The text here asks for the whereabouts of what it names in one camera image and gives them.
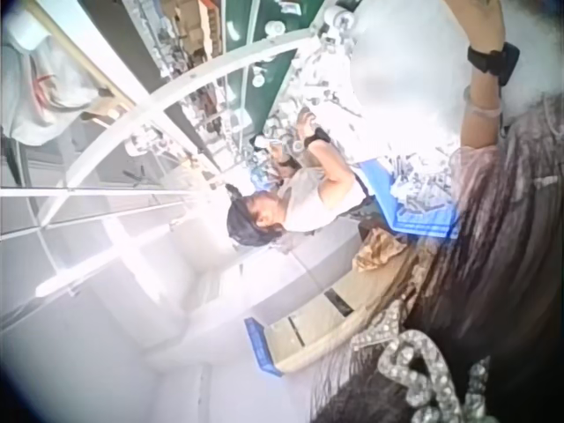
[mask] black wristband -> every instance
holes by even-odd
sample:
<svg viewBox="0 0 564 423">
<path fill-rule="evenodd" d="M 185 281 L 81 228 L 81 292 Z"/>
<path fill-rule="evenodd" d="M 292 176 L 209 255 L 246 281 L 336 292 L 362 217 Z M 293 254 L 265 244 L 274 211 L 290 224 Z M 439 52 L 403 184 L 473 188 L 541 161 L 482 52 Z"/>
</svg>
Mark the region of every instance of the black wristband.
<svg viewBox="0 0 564 423">
<path fill-rule="evenodd" d="M 298 170 L 301 166 L 300 163 L 298 163 L 296 161 L 296 159 L 292 156 L 290 156 L 290 159 L 286 160 L 286 161 L 282 161 L 282 162 L 277 162 L 279 166 L 282 167 L 291 167 L 292 169 L 296 169 Z"/>
<path fill-rule="evenodd" d="M 306 139 L 303 140 L 304 148 L 307 150 L 309 145 L 318 139 L 321 141 L 325 141 L 327 144 L 331 143 L 331 138 L 327 134 L 327 132 L 325 132 L 321 128 L 316 128 L 314 135 L 312 135 L 311 137 L 307 137 Z"/>
<path fill-rule="evenodd" d="M 492 51 L 489 54 L 480 53 L 471 46 L 468 47 L 468 61 L 479 71 L 490 73 L 498 77 L 500 86 L 505 86 L 519 61 L 519 48 L 506 42 L 502 51 Z"/>
</svg>

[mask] bracelet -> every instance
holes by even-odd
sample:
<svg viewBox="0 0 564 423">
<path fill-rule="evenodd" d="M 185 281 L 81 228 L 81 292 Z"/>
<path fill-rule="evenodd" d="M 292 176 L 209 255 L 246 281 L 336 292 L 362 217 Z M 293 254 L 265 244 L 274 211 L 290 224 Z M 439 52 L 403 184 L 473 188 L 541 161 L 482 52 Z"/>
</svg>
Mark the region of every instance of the bracelet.
<svg viewBox="0 0 564 423">
<path fill-rule="evenodd" d="M 474 103 L 472 103 L 472 100 L 470 98 L 470 86 L 469 85 L 464 89 L 464 101 L 466 102 L 467 110 L 470 113 L 473 113 L 473 114 L 478 115 L 480 117 L 485 117 L 486 119 L 495 119 L 495 118 L 501 116 L 501 112 L 502 112 L 501 106 L 499 106 L 498 108 L 486 110 L 484 108 L 479 108 Z"/>
</svg>

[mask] pink sleeve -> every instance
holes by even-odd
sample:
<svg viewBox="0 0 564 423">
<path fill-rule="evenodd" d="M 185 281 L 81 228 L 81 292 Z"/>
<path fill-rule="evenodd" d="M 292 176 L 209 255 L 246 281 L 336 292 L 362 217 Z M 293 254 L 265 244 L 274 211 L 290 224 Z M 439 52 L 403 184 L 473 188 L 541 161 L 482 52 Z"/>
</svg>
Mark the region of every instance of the pink sleeve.
<svg viewBox="0 0 564 423">
<path fill-rule="evenodd" d="M 460 147 L 450 156 L 452 196 L 460 207 L 464 208 L 474 184 L 497 159 L 497 145 L 479 149 Z"/>
</svg>

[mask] woman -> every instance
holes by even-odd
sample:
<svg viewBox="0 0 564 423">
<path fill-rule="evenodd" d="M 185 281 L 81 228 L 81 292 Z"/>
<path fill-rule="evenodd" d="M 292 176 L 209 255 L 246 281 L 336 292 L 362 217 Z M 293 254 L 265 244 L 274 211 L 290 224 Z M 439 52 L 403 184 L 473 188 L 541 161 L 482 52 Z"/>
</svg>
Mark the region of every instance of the woman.
<svg viewBox="0 0 564 423">
<path fill-rule="evenodd" d="M 278 192 L 258 191 L 236 198 L 227 214 L 229 236 L 241 245 L 260 247 L 284 231 L 314 231 L 368 197 L 366 187 L 329 138 L 322 130 L 314 130 L 313 119 L 309 112 L 300 114 L 297 130 L 321 167 L 297 169 L 295 160 L 282 149 L 273 149 L 278 171 L 287 176 L 285 183 Z"/>
<path fill-rule="evenodd" d="M 474 50 L 502 50 L 499 0 L 443 2 Z M 375 319 L 353 340 L 359 351 L 348 377 L 336 389 L 332 379 L 323 385 L 312 421 L 515 423 L 561 415 L 564 100 L 545 98 L 499 139 L 497 79 L 472 69 L 461 149 L 451 161 L 458 238 L 390 288 L 375 310 L 385 324 Z M 415 288 L 409 315 L 381 315 L 408 286 Z M 416 332 L 392 333 L 398 323 Z M 387 338 L 376 341 L 384 329 Z M 423 346 L 406 341 L 410 333 Z M 431 360 L 424 350 L 434 345 L 441 354 Z M 390 368 L 409 380 L 398 382 Z"/>
</svg>

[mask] white bag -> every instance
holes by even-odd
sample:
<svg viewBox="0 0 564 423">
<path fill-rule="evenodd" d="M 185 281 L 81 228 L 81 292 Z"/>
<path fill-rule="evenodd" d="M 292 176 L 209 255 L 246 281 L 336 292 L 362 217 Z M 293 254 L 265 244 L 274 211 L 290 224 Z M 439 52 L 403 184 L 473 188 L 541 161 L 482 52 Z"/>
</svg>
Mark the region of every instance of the white bag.
<svg viewBox="0 0 564 423">
<path fill-rule="evenodd" d="M 90 75 L 51 37 L 29 54 L 4 44 L 2 59 L 2 125 L 20 143 L 47 143 L 98 98 Z"/>
</svg>

